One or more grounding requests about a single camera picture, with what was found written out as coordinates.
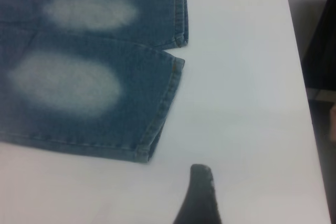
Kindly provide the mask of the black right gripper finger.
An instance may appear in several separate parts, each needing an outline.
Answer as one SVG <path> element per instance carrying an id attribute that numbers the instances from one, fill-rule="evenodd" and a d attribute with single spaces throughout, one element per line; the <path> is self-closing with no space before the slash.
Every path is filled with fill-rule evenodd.
<path id="1" fill-rule="evenodd" d="M 174 223 L 222 223 L 213 174 L 208 166 L 202 164 L 191 166 L 187 193 Z"/>

